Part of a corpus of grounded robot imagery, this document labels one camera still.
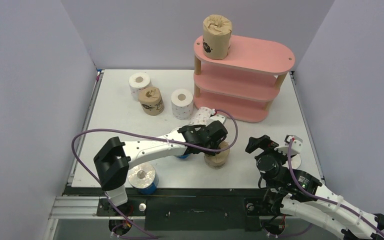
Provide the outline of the brown paper roll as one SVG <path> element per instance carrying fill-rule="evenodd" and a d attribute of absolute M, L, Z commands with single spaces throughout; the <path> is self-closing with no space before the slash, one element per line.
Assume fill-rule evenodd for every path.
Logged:
<path fill-rule="evenodd" d="M 226 164 L 229 154 L 230 149 L 219 152 L 216 155 L 205 154 L 204 161 L 210 168 L 220 169 Z"/>

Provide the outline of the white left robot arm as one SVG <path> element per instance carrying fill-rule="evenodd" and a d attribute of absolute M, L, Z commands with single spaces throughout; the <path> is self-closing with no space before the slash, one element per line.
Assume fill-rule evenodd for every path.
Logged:
<path fill-rule="evenodd" d="M 228 130 L 218 120 L 209 125 L 185 125 L 172 132 L 137 141 L 112 137 L 93 158 L 101 189 L 110 199 L 109 208 L 116 215 L 129 209 L 125 189 L 128 171 L 140 164 L 169 156 L 205 153 L 215 155 Z"/>

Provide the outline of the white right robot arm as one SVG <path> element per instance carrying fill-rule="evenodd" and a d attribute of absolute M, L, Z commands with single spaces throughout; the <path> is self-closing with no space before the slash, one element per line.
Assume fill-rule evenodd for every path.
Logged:
<path fill-rule="evenodd" d="M 384 215 L 368 213 L 331 191 L 317 177 L 300 170 L 303 141 L 287 135 L 284 145 L 268 135 L 250 137 L 245 151 L 255 156 L 265 183 L 263 209 L 274 216 L 295 216 L 342 240 L 384 240 Z"/>

